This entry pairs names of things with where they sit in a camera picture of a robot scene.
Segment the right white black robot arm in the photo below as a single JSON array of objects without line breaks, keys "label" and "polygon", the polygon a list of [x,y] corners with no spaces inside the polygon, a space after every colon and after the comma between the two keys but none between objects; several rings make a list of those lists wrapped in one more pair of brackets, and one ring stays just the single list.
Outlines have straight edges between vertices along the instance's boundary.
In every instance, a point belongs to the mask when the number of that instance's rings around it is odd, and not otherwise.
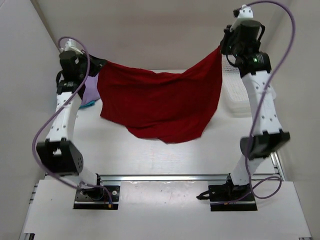
[{"label": "right white black robot arm", "polygon": [[235,58],[230,65],[238,68],[246,89],[252,125],[248,136],[240,140],[242,155],[226,182],[211,186],[196,197],[198,200],[227,205],[253,194],[252,175],[271,153],[290,140],[290,133],[283,130],[276,113],[270,58],[260,51],[264,32],[265,26],[256,20],[244,20],[237,27],[224,30],[220,52]]}]

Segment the teal t shirt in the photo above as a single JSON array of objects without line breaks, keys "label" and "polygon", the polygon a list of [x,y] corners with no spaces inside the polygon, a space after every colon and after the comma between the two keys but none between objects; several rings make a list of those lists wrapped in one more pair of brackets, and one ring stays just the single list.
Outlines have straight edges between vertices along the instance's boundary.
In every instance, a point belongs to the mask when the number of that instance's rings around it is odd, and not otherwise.
[{"label": "teal t shirt", "polygon": [[95,103],[96,103],[95,100],[90,101],[90,102],[88,102],[88,103],[86,103],[86,104],[82,104],[82,105],[79,107],[79,109],[85,109],[85,108],[92,107],[92,106],[95,105]]}]

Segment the red t shirt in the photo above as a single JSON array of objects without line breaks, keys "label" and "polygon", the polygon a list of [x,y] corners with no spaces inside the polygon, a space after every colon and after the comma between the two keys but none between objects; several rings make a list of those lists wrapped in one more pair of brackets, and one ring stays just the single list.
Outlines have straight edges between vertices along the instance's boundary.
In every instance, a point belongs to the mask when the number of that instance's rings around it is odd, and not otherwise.
[{"label": "red t shirt", "polygon": [[188,142],[202,136],[217,111],[222,81],[219,48],[182,73],[108,62],[97,81],[100,115],[137,138]]}]

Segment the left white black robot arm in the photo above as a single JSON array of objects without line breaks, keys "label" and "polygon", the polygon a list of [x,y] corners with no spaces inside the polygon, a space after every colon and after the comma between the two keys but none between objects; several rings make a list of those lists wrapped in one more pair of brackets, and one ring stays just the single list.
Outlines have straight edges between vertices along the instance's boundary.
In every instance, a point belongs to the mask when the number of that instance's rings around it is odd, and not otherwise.
[{"label": "left white black robot arm", "polygon": [[84,158],[73,143],[78,110],[85,93],[88,77],[95,77],[106,60],[87,55],[74,47],[59,54],[62,70],[56,76],[56,116],[44,141],[36,144],[36,152],[49,174],[69,178],[76,185],[88,187],[87,194],[100,200],[105,188],[98,175],[84,166]]}]

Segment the purple t shirt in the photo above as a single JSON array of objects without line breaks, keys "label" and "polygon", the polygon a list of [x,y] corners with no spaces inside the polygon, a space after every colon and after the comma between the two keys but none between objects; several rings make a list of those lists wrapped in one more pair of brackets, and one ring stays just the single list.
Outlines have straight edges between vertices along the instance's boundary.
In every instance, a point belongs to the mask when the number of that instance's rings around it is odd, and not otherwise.
[{"label": "purple t shirt", "polygon": [[97,74],[94,77],[89,76],[85,82],[85,90],[83,93],[83,97],[82,97],[82,103],[83,104],[87,104],[88,102],[91,101],[97,101],[100,99],[100,94],[98,92],[98,77],[99,75]]}]

